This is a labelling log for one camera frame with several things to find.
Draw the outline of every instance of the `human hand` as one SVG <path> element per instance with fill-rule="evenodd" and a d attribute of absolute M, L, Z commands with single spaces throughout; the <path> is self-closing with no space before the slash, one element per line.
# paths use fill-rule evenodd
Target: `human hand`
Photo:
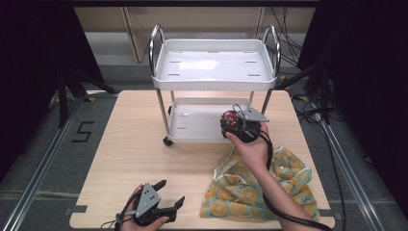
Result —
<path fill-rule="evenodd" d="M 268 134 L 268 127 L 264 122 L 261 122 L 261 131 Z M 257 168 L 267 166 L 268 144 L 262 138 L 259 137 L 252 142 L 243 142 L 232 133 L 227 132 L 225 136 L 237 146 L 242 162 L 251 172 Z"/>
<path fill-rule="evenodd" d="M 137 193 L 140 189 L 141 189 L 142 185 L 139 185 L 132 193 L 132 195 L 134 195 L 135 193 Z M 131 211 L 135 209 L 135 200 L 132 201 L 132 203 L 129 204 L 129 206 L 127 207 L 126 211 Z M 156 231 L 158 230 L 160 227 L 162 227 L 163 224 L 165 224 L 168 221 L 168 217 L 161 217 L 156 219 L 153 223 L 147 225 L 147 226 L 140 226 L 138 224 L 136 224 L 133 221 L 133 215 L 126 215 L 123 217 L 122 219 L 127 220 L 124 221 L 121 225 L 120 225 L 120 231 Z"/>

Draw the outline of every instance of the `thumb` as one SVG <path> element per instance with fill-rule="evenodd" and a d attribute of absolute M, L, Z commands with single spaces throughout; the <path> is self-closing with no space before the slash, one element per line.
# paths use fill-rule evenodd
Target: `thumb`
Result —
<path fill-rule="evenodd" d="M 236 146 L 242 144 L 242 141 L 232 133 L 225 133 L 225 136 Z"/>
<path fill-rule="evenodd" d="M 162 225 L 164 225 L 169 220 L 169 217 L 161 217 L 156 219 L 153 223 L 149 225 L 151 230 L 158 230 Z"/>

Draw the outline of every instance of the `cart tray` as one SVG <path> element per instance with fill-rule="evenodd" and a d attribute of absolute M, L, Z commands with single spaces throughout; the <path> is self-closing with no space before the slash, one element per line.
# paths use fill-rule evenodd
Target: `cart tray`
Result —
<path fill-rule="evenodd" d="M 247 98 L 181 97 L 172 104 L 167 136 L 173 142 L 229 143 L 221 134 L 219 120 L 223 113 L 251 107 Z"/>
<path fill-rule="evenodd" d="M 155 68 L 153 83 L 161 90 L 262 91 L 276 80 L 257 39 L 168 39 Z"/>

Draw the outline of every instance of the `gray carpet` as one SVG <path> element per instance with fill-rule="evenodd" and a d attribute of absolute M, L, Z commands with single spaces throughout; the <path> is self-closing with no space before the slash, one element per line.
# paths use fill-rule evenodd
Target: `gray carpet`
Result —
<path fill-rule="evenodd" d="M 100 66 L 106 83 L 118 90 L 153 89 L 148 66 Z M 294 73 L 295 68 L 282 68 L 282 71 Z M 301 80 L 287 90 L 290 95 L 302 94 L 306 80 Z M 98 90 L 95 86 L 84 84 L 87 90 Z M 307 102 L 294 100 L 293 106 L 303 111 Z M 69 209 L 72 209 L 82 189 L 96 148 L 104 132 L 106 123 L 115 104 L 114 97 L 95 98 L 92 102 L 83 102 L 72 120 L 64 142 L 44 178 L 36 199 L 29 209 L 20 230 L 73 230 L 69 226 Z M 375 169 L 363 160 L 364 149 L 354 136 L 341 112 L 333 112 L 331 127 L 339 143 L 358 175 L 361 184 L 375 206 L 386 230 L 408 230 L 408 223 L 399 211 L 393 198 L 384 186 Z M 87 142 L 86 134 L 77 134 L 81 123 L 82 131 L 91 132 Z M 38 129 L 38 134 L 30 148 L 21 155 L 7 177 L 0 185 L 0 224 L 7 216 L 29 183 L 38 163 L 56 134 L 59 124 L 59 109 L 51 107 L 49 114 Z M 323 133 L 316 124 L 301 123 L 303 133 L 314 157 L 320 180 L 324 187 L 333 212 L 342 212 L 339 190 L 336 185 L 330 153 Z M 363 215 L 351 193 L 342 173 L 339 171 L 346 207 L 346 230 L 369 230 Z M 342 230 L 342 221 L 337 220 L 334 230 Z"/>

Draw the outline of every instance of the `forearm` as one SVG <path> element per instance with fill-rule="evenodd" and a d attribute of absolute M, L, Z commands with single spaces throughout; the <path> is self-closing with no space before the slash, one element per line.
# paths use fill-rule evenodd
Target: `forearm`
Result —
<path fill-rule="evenodd" d="M 312 220 L 306 211 L 279 185 L 265 167 L 257 167 L 251 171 L 257 178 L 264 194 L 274 208 L 293 217 Z M 283 218 L 279 218 L 279 221 L 283 230 L 317 230 Z"/>

